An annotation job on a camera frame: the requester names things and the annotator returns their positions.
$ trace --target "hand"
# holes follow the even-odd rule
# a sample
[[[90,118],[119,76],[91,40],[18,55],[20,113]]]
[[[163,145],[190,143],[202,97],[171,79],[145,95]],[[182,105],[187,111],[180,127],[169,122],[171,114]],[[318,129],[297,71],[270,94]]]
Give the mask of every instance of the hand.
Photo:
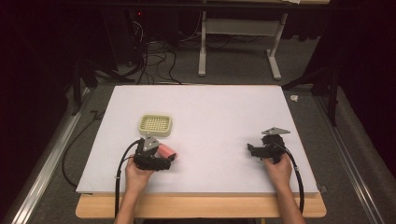
[[[276,189],[290,187],[291,163],[288,154],[282,154],[280,162],[277,164],[272,164],[269,159],[263,159],[262,161]]]
[[[146,188],[149,178],[154,173],[150,170],[140,170],[134,164],[134,155],[131,155],[125,167],[125,193],[140,195]]]

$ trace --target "black cable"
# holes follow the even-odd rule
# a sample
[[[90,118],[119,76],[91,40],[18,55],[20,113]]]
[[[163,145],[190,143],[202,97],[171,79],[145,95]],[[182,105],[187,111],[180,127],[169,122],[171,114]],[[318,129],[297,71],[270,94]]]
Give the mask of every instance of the black cable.
[[[82,130],[81,130],[81,132],[79,132],[78,133],[78,135],[70,142],[70,144],[69,144],[69,146],[64,150],[64,156],[62,157],[62,174],[64,175],[64,179],[67,181],[67,183],[69,183],[71,186],[73,186],[74,188],[75,188],[75,190],[76,190],[76,188],[77,188],[77,184],[75,184],[72,180],[70,180],[70,178],[67,176],[67,174],[66,174],[66,170],[65,170],[65,167],[64,167],[64,165],[65,165],[65,161],[66,161],[66,156],[67,156],[67,153],[69,152],[69,149],[73,146],[73,144],[74,143],[76,143],[76,141],[79,139],[79,137],[95,122],[95,121],[97,121],[97,120],[100,120],[100,119],[102,119],[103,117],[103,115],[105,114],[105,112],[106,111],[104,111],[104,112],[102,112],[102,113],[100,113],[99,115],[98,115],[98,111],[96,111],[96,110],[93,110],[93,111],[91,111],[91,113],[95,113],[95,115],[94,115],[94,117],[93,117],[93,119],[92,119],[92,121],[90,122],[90,123],[88,123],[87,124],[87,126],[85,126]]]
[[[291,155],[291,152],[286,148],[286,147],[282,147],[281,145],[274,143],[275,145],[277,145],[278,147],[281,147],[283,150],[285,150],[285,152],[288,154],[288,156],[290,157],[291,163],[293,164],[293,168],[294,168],[294,173],[296,174],[297,177],[297,182],[298,182],[298,188],[300,191],[300,211],[301,213],[303,213],[304,211],[304,185],[303,185],[303,180],[301,179],[300,176],[300,171],[299,168],[296,164],[296,161],[293,158],[293,155]]]
[[[128,148],[125,150],[121,161],[120,161],[120,165],[119,165],[119,169],[117,170],[117,175],[116,175],[116,201],[114,204],[114,211],[115,211],[115,215],[114,217],[117,217],[117,213],[119,212],[119,204],[120,204],[120,179],[121,179],[121,166],[122,164],[127,161],[125,159],[126,155],[128,154],[129,150],[136,144],[140,143],[141,141],[144,141],[143,138],[140,138],[139,140],[134,141],[131,145],[128,146]]]

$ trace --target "gray carpet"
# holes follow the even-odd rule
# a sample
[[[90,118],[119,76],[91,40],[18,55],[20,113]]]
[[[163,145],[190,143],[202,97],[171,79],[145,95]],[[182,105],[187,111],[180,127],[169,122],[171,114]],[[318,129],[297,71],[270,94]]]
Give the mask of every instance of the gray carpet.
[[[170,49],[177,53],[177,63],[171,73],[175,79],[183,83],[282,85],[303,73],[317,43],[316,40],[306,42],[299,42],[295,39],[282,40],[276,58],[283,79],[274,81],[271,78],[269,64],[263,55],[263,50],[266,48],[262,48],[265,45],[270,48],[270,40],[268,38],[259,38],[255,41],[249,41],[250,39],[247,38],[241,39],[244,41],[232,41],[224,48],[208,49],[206,77],[197,76],[199,56],[197,46],[181,45],[178,48],[167,47],[161,51]],[[213,41],[209,45],[216,47],[222,44],[219,41]],[[161,47],[162,45],[158,44],[158,46],[152,46],[151,49]],[[165,63],[162,63],[158,70],[163,77],[169,77],[168,71],[173,63],[172,54],[166,55]],[[166,81],[158,76],[156,65],[154,65],[155,61],[160,58],[153,56],[149,60],[147,72],[150,75],[142,76],[142,82]],[[92,121],[94,114],[91,111],[106,110],[114,83],[105,80],[101,80],[101,83],[81,112],[81,118],[71,139],[74,139]],[[327,215],[323,218],[308,219],[307,223],[370,223],[342,163],[326,118],[318,107],[317,99],[311,96],[308,89],[309,86],[302,86],[298,90],[285,91],[314,175],[318,183],[326,189],[322,197],[327,207]],[[298,94],[299,101],[291,101],[289,98],[291,94]],[[376,154],[370,139],[342,92],[339,94],[338,102],[336,114],[338,130],[348,149],[351,149],[350,153],[373,193],[375,202],[379,205],[384,222],[394,223],[396,220],[395,179]],[[93,122],[68,151],[65,160],[66,172],[75,183],[79,181],[82,174],[99,126],[100,120]],[[111,219],[76,217],[78,198],[79,195],[74,192],[74,188],[64,180],[61,164],[58,164],[46,192],[28,223],[112,223]],[[267,222],[280,223],[280,220],[269,218]]]

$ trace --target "dark background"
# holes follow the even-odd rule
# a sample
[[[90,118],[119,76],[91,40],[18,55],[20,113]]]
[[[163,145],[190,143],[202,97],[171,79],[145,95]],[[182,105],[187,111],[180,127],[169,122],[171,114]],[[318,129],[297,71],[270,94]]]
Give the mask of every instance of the dark background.
[[[338,1],[338,6],[357,7],[361,2]],[[345,47],[340,86],[393,175],[396,174],[395,7],[392,0],[370,0],[363,4],[361,12],[333,14],[331,20],[328,13],[290,13],[283,35],[284,38],[298,35],[302,41],[321,35],[307,73],[327,65],[332,57],[338,57],[337,48]],[[172,21],[167,23],[173,24],[169,29],[153,19],[161,14]],[[175,30],[185,33],[193,30],[191,21],[196,20],[196,15],[151,12],[151,17],[148,14],[146,19],[154,30],[157,28],[156,35],[176,43]],[[97,9],[58,8],[46,1],[0,3],[0,178],[7,187],[1,193],[0,219],[64,115],[68,103],[64,92],[72,83],[76,60],[88,57],[109,68],[114,66],[104,27]]]

